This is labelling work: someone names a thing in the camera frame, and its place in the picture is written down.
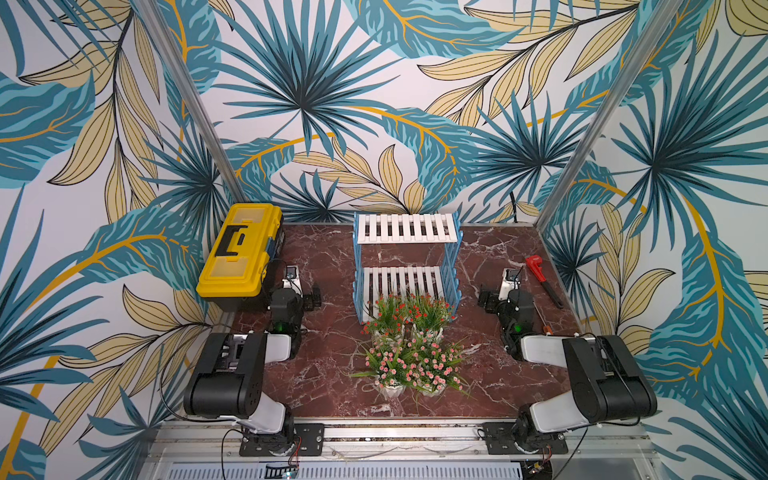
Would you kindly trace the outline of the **red flower pot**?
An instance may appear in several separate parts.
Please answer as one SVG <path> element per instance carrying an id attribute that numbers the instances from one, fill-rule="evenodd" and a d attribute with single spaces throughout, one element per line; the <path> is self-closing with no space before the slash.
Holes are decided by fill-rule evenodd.
<path id="1" fill-rule="evenodd" d="M 445 325 L 453 319 L 453 307 L 431 296 L 411 296 L 406 303 L 406 317 L 416 340 L 440 342 Z"/>
<path id="2" fill-rule="evenodd" d="M 407 300 L 401 296 L 384 296 L 374 304 L 376 311 L 363 331 L 374 339 L 397 340 L 404 335 Z"/>

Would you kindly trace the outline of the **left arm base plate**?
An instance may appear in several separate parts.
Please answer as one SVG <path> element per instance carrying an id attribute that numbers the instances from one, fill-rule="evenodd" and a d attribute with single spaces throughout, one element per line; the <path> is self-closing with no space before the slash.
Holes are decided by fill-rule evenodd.
<path id="1" fill-rule="evenodd" d="M 241 457 L 278 457 L 298 453 L 300 457 L 322 454 L 325 425 L 322 423 L 286 424 L 274 434 L 246 433 L 241 441 Z"/>

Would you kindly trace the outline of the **pink flower pot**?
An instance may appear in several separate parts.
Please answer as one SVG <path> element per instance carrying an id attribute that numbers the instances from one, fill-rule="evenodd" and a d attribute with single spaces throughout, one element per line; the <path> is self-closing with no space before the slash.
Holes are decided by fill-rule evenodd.
<path id="1" fill-rule="evenodd" d="M 467 392 L 467 382 L 459 375 L 464 349 L 459 343 L 419 340 L 407 355 L 409 380 L 425 396 L 437 396 L 448 389 Z"/>
<path id="2" fill-rule="evenodd" d="M 407 389 L 416 389 L 417 370 L 404 358 L 400 343 L 374 341 L 365 351 L 365 369 L 351 374 L 353 378 L 366 378 L 387 399 L 397 398 Z"/>

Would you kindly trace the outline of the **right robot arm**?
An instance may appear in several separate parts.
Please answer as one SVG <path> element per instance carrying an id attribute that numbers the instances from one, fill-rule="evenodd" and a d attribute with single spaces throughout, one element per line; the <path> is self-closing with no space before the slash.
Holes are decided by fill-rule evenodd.
<path id="1" fill-rule="evenodd" d="M 620 337 L 537 333 L 535 302 L 520 289 L 483 289 L 478 305 L 498 317 L 508 354 L 563 368 L 570 382 L 566 392 L 522 406 L 514 423 L 484 425 L 487 440 L 527 454 L 547 448 L 565 453 L 567 431 L 604 423 L 633 426 L 656 414 L 656 395 Z"/>

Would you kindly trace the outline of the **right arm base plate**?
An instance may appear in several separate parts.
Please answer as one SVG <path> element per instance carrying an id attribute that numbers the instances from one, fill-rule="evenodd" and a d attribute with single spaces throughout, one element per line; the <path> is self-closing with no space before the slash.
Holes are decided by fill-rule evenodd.
<path id="1" fill-rule="evenodd" d="M 541 433 L 525 422 L 486 422 L 478 429 L 490 455 L 566 454 L 562 433 Z"/>

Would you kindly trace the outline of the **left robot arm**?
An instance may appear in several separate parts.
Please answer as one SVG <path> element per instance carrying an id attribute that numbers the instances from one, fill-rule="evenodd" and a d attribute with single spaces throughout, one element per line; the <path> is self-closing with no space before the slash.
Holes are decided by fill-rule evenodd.
<path id="1" fill-rule="evenodd" d="M 271 295 L 268 330 L 210 335 L 186 386 L 184 412 L 207 420 L 231 420 L 252 435 L 287 434 L 288 407 L 263 391 L 265 366 L 296 357 L 304 314 L 321 305 L 317 285 L 308 294 L 286 285 Z"/>

